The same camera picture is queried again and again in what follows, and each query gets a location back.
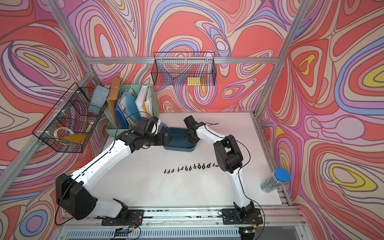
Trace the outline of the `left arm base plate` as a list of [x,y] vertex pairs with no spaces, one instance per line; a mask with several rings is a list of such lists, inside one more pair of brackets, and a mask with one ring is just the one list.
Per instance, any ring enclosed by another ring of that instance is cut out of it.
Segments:
[[144,218],[144,210],[130,209],[122,201],[114,199],[122,205],[122,209],[115,218],[103,217],[102,226],[141,226]]

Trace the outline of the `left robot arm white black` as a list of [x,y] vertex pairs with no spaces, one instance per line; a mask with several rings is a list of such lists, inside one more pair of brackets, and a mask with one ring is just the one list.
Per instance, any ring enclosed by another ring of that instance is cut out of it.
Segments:
[[163,134],[158,133],[159,118],[140,118],[136,127],[117,133],[105,151],[72,174],[56,179],[56,201],[76,220],[87,217],[128,219],[128,206],[116,198],[103,199],[91,194],[92,189],[117,163],[138,150],[162,146]]

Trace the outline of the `dark teal storage box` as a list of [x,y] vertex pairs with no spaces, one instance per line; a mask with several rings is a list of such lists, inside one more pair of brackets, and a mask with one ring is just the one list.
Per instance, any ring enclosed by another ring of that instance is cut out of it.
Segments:
[[191,144],[184,136],[185,128],[166,128],[163,133],[169,133],[172,140],[168,146],[163,146],[169,151],[192,152],[196,145]]

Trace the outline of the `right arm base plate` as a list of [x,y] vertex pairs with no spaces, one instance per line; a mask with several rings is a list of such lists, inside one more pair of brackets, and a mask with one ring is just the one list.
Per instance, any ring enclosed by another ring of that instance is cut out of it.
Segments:
[[224,225],[262,225],[263,215],[260,209],[253,209],[245,213],[235,209],[221,209]]

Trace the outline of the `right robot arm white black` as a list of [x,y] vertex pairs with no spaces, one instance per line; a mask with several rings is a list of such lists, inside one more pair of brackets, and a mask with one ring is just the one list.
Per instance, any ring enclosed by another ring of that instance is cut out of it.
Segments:
[[211,130],[206,123],[195,121],[193,116],[184,119],[187,131],[185,138],[192,144],[204,140],[211,144],[215,151],[216,162],[225,172],[234,194],[235,215],[238,220],[245,221],[252,214],[254,204],[247,198],[247,191],[242,186],[243,154],[238,142],[232,135],[224,136]]

